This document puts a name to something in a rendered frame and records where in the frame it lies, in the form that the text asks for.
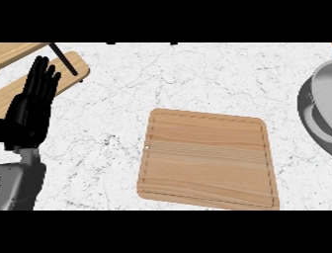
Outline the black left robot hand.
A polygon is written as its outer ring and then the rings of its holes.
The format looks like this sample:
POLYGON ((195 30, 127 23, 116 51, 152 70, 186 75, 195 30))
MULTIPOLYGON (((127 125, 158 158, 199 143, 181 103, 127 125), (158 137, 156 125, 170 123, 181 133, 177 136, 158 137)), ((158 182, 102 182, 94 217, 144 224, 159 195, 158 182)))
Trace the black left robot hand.
POLYGON ((23 91, 11 100, 5 118, 0 119, 0 142, 5 150, 36 148, 44 142, 59 79, 56 66, 45 56, 38 56, 23 91))

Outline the pale wooden shelf board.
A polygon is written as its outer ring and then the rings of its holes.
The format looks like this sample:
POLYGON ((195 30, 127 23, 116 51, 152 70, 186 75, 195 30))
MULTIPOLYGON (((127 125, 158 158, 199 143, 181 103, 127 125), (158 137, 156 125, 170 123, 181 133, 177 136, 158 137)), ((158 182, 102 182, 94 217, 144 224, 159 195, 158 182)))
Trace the pale wooden shelf board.
POLYGON ((0 69, 47 45, 47 42, 0 42, 0 69))

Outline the wooden cutting board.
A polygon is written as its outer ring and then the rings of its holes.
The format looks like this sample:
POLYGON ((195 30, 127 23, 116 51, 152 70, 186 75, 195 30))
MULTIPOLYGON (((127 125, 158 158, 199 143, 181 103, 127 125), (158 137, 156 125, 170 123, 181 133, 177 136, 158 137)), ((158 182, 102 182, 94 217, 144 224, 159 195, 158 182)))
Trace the wooden cutting board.
POLYGON ((144 199, 227 210, 276 210, 264 121, 152 110, 137 193, 144 199))

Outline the grey metal pot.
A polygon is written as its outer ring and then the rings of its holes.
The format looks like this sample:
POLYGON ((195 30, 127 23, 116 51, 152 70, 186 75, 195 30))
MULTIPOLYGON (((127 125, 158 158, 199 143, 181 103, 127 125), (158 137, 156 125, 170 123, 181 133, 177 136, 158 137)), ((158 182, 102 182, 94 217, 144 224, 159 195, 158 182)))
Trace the grey metal pot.
POLYGON ((332 155, 332 60, 317 67, 300 88, 297 111, 313 140, 332 155))

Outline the thin black rod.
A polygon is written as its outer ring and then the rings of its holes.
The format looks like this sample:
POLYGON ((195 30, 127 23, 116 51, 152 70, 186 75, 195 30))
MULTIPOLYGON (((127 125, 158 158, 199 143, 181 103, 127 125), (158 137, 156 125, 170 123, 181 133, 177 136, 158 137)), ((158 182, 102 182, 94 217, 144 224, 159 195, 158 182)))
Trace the thin black rod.
POLYGON ((65 57, 65 55, 63 55, 63 53, 62 53, 62 51, 60 51, 60 49, 59 49, 59 47, 57 47, 57 45, 56 45, 54 42, 50 42, 50 48, 51 48, 51 50, 53 50, 53 52, 54 52, 54 54, 56 54, 60 62, 63 63, 66 69, 69 70, 70 74, 73 76, 76 76, 78 72, 76 72, 76 70, 75 70, 75 68, 73 68, 73 66, 72 66, 68 58, 65 57))

